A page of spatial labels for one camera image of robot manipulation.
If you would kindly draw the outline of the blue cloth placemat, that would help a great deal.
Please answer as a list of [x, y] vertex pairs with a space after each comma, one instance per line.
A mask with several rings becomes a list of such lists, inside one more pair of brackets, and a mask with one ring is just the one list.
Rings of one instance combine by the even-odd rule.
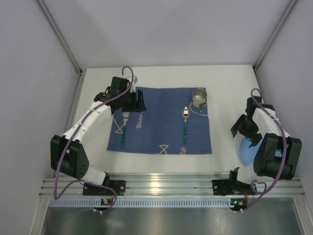
[[[160, 154], [212, 154], [208, 110], [192, 104], [195, 88], [141, 88], [145, 112], [130, 113], [125, 145], [121, 148], [123, 113], [113, 115], [108, 151]], [[182, 110], [189, 108], [188, 139], [183, 141]]]

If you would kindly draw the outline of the blue plastic plate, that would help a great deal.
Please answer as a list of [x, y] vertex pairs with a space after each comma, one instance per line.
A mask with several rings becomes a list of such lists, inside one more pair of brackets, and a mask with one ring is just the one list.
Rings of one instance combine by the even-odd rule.
[[245, 166], [251, 165], [254, 163], [255, 156], [263, 142], [261, 139], [257, 145], [250, 146], [252, 144], [251, 141], [243, 138], [239, 144], [239, 157]]

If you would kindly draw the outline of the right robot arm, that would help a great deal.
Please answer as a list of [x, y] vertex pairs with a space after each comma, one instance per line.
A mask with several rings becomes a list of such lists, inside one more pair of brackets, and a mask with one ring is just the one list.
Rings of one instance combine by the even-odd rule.
[[253, 162], [235, 169], [237, 181], [250, 183], [258, 178], [291, 180], [296, 171], [302, 142], [291, 137], [276, 117], [275, 108], [262, 103], [259, 96], [247, 99], [246, 112], [230, 129], [232, 136], [240, 134], [239, 154]]

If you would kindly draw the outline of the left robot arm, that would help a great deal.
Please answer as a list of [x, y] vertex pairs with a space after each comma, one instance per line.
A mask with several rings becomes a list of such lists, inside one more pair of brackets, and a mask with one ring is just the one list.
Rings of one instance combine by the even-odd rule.
[[126, 113], [146, 110], [143, 91], [136, 88], [137, 77], [113, 77], [111, 85], [95, 96], [79, 121], [61, 136], [50, 141], [50, 163], [56, 172], [77, 180], [104, 185], [108, 173], [95, 168], [84, 146], [103, 122], [116, 111]]

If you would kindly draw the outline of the beige cup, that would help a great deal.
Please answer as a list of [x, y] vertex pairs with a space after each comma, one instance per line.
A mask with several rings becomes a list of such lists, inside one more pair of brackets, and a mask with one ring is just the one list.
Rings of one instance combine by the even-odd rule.
[[193, 105], [203, 107], [207, 104], [207, 92], [205, 89], [198, 88], [193, 91]]

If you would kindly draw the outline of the black handled knife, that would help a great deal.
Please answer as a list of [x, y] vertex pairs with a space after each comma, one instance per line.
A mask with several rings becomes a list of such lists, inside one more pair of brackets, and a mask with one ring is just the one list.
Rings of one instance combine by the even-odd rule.
[[126, 126], [127, 122], [129, 120], [129, 112], [124, 112], [123, 113], [123, 125], [122, 125], [122, 135], [121, 135], [121, 148], [124, 147], [125, 145], [125, 136], [126, 136]]

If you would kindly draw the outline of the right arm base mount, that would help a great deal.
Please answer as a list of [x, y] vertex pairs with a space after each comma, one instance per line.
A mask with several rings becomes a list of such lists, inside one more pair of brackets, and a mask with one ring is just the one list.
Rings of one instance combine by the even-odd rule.
[[230, 181], [227, 179], [223, 180], [212, 180], [213, 194], [219, 196], [227, 195], [255, 195], [251, 186], [238, 181]]

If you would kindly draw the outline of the spoon with blue handle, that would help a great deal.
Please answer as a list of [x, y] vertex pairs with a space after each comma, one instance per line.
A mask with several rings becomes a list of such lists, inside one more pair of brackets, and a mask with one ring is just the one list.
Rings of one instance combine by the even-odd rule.
[[183, 141], [184, 144], [187, 144], [188, 139], [188, 118], [189, 118], [190, 112], [188, 107], [184, 107], [182, 110], [182, 117], [184, 119], [184, 130], [183, 130]]

